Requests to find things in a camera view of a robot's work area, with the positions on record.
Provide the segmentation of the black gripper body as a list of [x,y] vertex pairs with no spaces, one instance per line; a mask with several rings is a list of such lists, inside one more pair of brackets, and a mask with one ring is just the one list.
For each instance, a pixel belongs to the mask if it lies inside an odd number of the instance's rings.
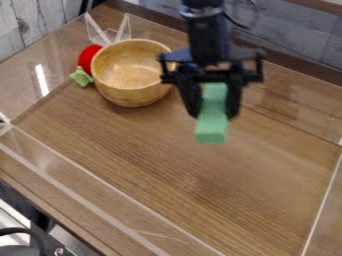
[[230,55],[217,64],[201,66],[193,60],[190,49],[178,49],[158,56],[161,79],[163,83],[175,83],[181,76],[186,76],[195,82],[227,82],[239,74],[245,83],[262,82],[266,57],[261,48],[234,46]]

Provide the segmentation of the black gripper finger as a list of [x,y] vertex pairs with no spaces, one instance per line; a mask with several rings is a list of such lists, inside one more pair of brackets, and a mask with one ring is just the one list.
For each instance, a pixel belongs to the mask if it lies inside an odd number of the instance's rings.
[[243,86],[239,80],[230,80],[227,83],[226,115],[234,119],[239,115]]
[[193,118],[198,118],[202,109],[202,88],[191,77],[179,75],[177,78],[177,88],[181,93],[183,105]]

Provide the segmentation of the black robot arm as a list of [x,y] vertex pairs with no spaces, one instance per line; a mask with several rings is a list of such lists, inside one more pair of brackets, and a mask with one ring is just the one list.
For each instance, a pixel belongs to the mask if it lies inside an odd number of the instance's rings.
[[181,93],[187,113],[199,117],[205,109],[205,92],[199,85],[221,83],[223,115],[239,115],[243,88],[265,81],[263,60],[266,52],[234,44],[227,22],[250,28],[227,13],[225,0],[182,0],[181,16],[186,23],[189,47],[161,53],[161,80],[174,84]]

